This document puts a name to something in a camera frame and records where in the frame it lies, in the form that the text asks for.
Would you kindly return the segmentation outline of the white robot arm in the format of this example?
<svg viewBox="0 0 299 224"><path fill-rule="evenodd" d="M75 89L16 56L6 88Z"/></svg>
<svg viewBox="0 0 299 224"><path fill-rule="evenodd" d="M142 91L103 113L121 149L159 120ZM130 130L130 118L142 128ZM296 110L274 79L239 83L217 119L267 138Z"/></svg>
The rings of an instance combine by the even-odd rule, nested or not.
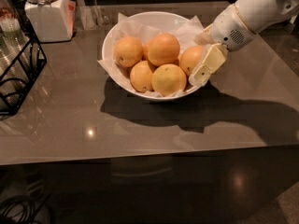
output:
<svg viewBox="0 0 299 224"><path fill-rule="evenodd" d="M196 44L205 47L189 82L204 86L226 62L230 51L242 49L265 28L298 12L299 0L237 0L194 38Z"/></svg>

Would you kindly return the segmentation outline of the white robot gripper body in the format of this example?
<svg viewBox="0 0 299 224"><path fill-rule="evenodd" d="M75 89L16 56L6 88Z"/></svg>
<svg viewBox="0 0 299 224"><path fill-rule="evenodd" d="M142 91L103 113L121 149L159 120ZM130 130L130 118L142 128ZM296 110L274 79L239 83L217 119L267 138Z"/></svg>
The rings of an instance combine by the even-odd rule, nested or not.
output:
<svg viewBox="0 0 299 224"><path fill-rule="evenodd" d="M213 21L209 34L215 43L221 43L229 51L242 49L255 38L235 4L228 6Z"/></svg>

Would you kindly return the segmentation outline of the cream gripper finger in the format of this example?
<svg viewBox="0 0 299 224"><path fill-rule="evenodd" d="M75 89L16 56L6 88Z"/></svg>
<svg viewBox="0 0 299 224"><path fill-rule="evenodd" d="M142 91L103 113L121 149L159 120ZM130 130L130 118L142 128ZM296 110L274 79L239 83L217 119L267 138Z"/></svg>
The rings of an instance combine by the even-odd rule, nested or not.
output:
<svg viewBox="0 0 299 224"><path fill-rule="evenodd" d="M228 50L222 44L206 45L199 63L193 68L189 82L203 87L211 76L226 62Z"/></svg>
<svg viewBox="0 0 299 224"><path fill-rule="evenodd" d="M206 27L202 33L194 37L194 42L198 45L212 44L213 39L210 34L211 28L212 25L208 25L208 27Z"/></svg>

